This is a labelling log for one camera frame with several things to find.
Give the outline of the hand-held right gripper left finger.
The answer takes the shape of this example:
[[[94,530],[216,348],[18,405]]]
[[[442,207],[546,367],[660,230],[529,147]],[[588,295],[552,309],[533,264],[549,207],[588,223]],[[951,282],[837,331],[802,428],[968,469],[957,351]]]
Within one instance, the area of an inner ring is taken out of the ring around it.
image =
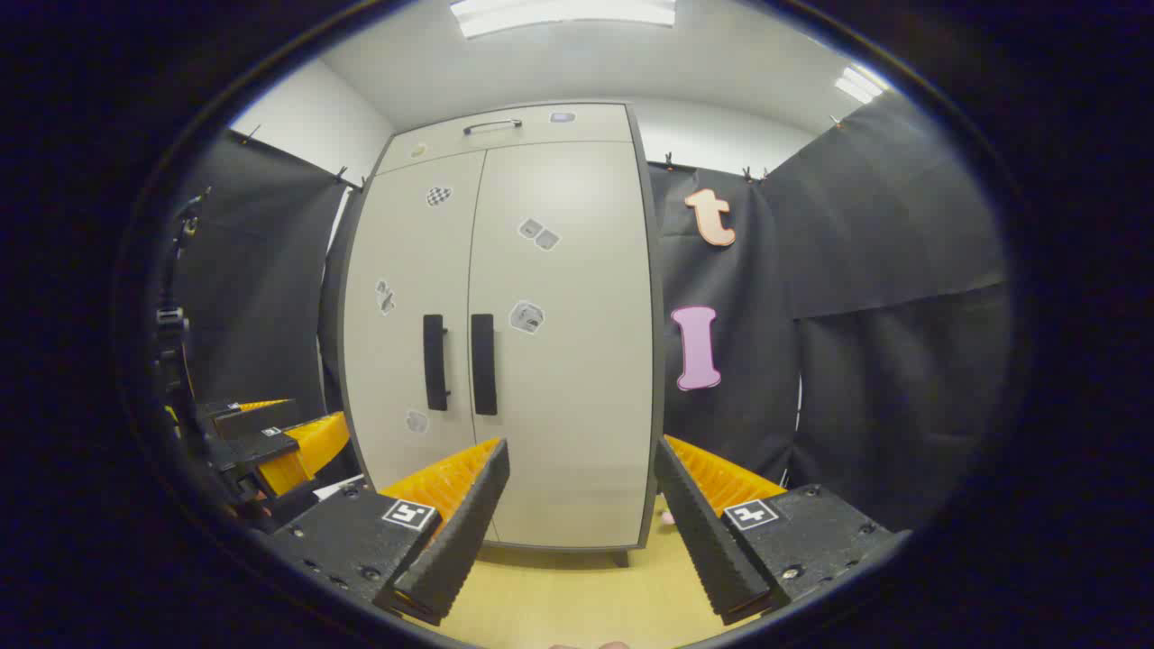
[[[269,546],[342,599],[437,626],[482,549],[508,475],[507,441],[494,438],[382,492],[343,484]]]

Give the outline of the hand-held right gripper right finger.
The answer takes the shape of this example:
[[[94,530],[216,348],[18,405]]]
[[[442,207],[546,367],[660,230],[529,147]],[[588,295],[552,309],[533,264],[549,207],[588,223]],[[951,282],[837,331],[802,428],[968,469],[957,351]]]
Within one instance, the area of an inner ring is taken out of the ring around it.
[[[784,488],[670,435],[655,445],[653,470],[710,607],[727,625],[815,599],[911,537],[829,486]]]

